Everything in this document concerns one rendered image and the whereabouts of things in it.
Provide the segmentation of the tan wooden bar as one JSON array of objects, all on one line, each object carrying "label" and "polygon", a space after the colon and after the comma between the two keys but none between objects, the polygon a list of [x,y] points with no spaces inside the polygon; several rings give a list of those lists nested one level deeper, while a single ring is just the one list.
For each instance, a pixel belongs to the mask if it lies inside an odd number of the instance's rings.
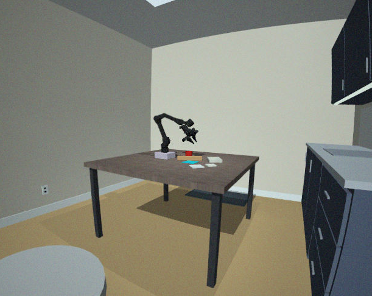
[{"label": "tan wooden bar", "polygon": [[177,161],[202,161],[202,156],[177,156]]}]

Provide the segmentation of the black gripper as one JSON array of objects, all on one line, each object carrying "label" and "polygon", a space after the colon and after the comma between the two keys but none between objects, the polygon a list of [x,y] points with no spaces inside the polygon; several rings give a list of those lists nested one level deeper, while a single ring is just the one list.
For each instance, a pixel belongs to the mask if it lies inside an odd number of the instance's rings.
[{"label": "black gripper", "polygon": [[[186,129],[186,130],[189,130],[189,129]],[[182,141],[184,142],[184,141],[187,140],[187,141],[189,141],[189,142],[191,142],[191,143],[194,144],[194,142],[190,138],[192,136],[192,138],[194,139],[194,141],[197,142],[195,135],[196,135],[196,133],[198,133],[198,130],[194,131],[194,133],[192,133],[191,135],[190,134],[187,134],[187,131],[186,130],[184,131],[184,133],[186,134],[186,137],[184,137],[182,139]]]}]

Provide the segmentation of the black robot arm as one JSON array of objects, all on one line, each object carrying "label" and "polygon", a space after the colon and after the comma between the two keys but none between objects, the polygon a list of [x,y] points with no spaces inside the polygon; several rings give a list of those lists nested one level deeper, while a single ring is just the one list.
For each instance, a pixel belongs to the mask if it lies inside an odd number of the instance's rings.
[{"label": "black robot arm", "polygon": [[[155,122],[156,122],[156,124],[157,124],[157,126],[160,130],[161,136],[163,138],[163,143],[161,144],[161,152],[167,153],[167,152],[169,152],[168,145],[170,144],[170,139],[169,139],[169,137],[166,136],[165,131],[163,129],[163,126],[161,124],[161,119],[164,118],[164,117],[176,122],[178,125],[182,125],[182,126],[180,126],[179,129],[182,129],[183,131],[188,129],[188,127],[191,127],[192,125],[194,125],[194,122],[191,119],[189,119],[188,121],[184,121],[182,119],[175,118],[175,117],[173,117],[171,115],[168,115],[168,114],[165,114],[165,113],[154,117],[154,120],[155,120]],[[183,125],[183,124],[185,124],[185,125]],[[192,129],[189,129],[189,130],[186,130],[186,131],[187,131],[187,134],[192,134],[192,133],[194,133],[195,128],[192,128]]]}]

